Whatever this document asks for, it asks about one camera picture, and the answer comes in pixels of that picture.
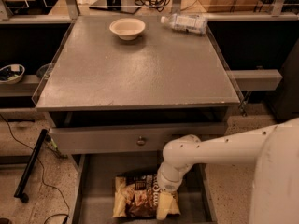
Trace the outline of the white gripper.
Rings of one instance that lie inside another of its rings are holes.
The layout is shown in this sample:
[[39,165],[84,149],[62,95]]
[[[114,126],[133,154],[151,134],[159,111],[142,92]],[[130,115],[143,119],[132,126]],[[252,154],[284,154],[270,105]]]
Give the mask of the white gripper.
[[168,180],[161,169],[157,171],[157,183],[162,192],[159,194],[156,218],[164,220],[168,215],[179,215],[177,191],[182,181]]

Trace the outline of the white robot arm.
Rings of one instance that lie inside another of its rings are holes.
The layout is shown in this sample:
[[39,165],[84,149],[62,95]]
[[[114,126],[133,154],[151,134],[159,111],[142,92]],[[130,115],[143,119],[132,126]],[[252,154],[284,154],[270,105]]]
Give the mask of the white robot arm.
[[202,142],[195,135],[168,142],[159,187],[178,190],[198,163],[253,163],[249,224],[299,224],[299,119]]

